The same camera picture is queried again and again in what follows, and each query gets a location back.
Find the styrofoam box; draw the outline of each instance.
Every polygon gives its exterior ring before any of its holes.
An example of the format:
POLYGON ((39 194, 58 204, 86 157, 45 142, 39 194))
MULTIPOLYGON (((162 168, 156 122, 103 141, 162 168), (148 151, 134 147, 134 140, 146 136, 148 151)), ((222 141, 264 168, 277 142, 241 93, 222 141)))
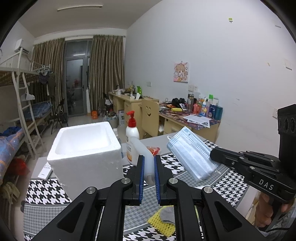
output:
POLYGON ((121 148, 109 122, 60 129, 47 161, 72 200, 88 187, 123 178, 121 148))

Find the cardboard box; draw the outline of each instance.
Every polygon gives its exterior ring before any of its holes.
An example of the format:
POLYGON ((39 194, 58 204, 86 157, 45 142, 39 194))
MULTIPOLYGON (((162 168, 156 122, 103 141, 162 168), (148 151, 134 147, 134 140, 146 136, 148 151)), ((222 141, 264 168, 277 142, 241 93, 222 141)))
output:
POLYGON ((125 125, 124 113, 125 113, 124 110, 119 110, 118 111, 119 126, 124 126, 125 125))

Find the curtain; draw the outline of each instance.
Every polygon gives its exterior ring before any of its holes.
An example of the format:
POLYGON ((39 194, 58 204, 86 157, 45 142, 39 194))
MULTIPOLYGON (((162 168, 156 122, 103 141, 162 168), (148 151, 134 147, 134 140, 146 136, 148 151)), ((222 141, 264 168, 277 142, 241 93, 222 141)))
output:
POLYGON ((103 93, 124 86, 123 37, 94 35, 89 63, 91 110, 98 110, 103 93))
MULTIPOLYGON (((48 66, 51 65, 51 71, 55 73, 55 97, 53 98, 53 111, 57 109, 58 104, 63 99, 63 60, 64 60, 65 39, 54 39, 34 46, 32 61, 48 66)), ((39 82, 30 83, 30 93, 35 96, 34 103, 46 101, 46 85, 39 82)))

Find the headphones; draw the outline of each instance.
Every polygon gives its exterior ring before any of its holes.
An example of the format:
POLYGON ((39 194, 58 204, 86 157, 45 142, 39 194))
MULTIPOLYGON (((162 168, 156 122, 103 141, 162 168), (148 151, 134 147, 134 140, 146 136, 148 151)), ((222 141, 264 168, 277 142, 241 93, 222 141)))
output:
POLYGON ((174 98, 172 99, 172 105, 181 108, 180 104, 185 104, 185 99, 184 98, 174 98))

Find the red bag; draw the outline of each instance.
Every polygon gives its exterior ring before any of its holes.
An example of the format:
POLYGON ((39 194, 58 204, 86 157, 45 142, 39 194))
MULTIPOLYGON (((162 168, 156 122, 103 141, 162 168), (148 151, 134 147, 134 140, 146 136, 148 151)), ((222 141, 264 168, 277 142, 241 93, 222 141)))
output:
POLYGON ((12 159, 10 165, 8 166, 7 172, 12 175, 25 176, 30 171, 27 168, 25 161, 21 158, 12 159))
POLYGON ((151 151, 153 156, 156 156, 157 153, 160 151, 159 147, 152 147, 152 146, 147 146, 148 150, 151 151))

